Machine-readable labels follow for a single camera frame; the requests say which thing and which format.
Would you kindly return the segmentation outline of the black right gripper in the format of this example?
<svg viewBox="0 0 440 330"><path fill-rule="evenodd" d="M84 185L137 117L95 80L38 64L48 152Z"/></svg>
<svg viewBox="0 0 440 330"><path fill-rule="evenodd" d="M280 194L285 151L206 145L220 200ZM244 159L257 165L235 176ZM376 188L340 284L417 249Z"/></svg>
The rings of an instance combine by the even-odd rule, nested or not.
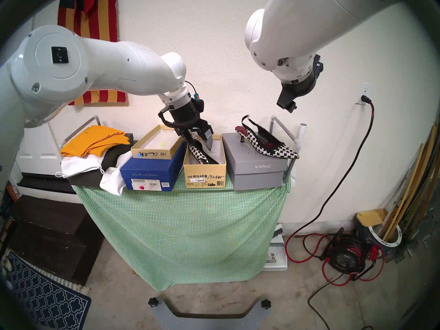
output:
<svg viewBox="0 0 440 330"><path fill-rule="evenodd" d="M313 65L307 71L307 74L299 79L282 82L282 90L277 100L277 105L292 113L296 108L295 99L309 94L315 87L318 77L324 70L323 63L320 61L320 55L316 54L313 58Z"/></svg>

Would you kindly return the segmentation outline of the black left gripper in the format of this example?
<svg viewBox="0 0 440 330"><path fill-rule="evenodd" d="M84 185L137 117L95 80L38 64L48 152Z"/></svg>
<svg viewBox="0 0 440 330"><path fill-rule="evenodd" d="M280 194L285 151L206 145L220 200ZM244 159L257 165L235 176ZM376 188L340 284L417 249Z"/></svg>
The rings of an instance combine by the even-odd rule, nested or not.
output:
<svg viewBox="0 0 440 330"><path fill-rule="evenodd" d="M184 140L189 146L195 146L192 137L192 129L198 128L198 135L204 142L206 148L211 151L213 144L213 130L210 124L200 118L204 111L204 100L191 98L190 101L177 109L170 109L169 112L174 122L168 122L168 127L178 128Z"/></svg>

